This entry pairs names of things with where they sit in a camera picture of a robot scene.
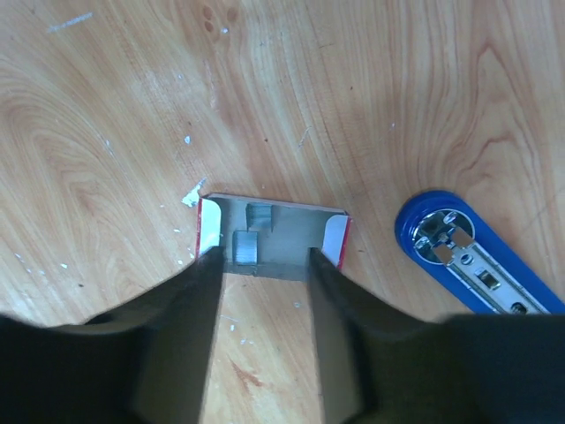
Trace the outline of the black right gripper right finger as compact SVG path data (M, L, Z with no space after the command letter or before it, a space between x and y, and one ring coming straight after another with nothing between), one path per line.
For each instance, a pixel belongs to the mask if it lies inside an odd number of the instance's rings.
M316 248L307 286L325 422L563 422L562 315L422 321Z

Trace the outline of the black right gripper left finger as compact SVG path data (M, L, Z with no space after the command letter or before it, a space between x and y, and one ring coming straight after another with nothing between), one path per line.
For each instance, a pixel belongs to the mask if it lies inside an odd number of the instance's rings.
M81 324L1 318L4 423L196 423L224 252Z

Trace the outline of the strip of metal staples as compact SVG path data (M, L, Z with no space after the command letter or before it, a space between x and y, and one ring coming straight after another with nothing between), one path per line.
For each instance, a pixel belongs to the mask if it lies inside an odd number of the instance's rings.
M241 266L257 265L258 239L257 231L235 231L232 239L233 262Z

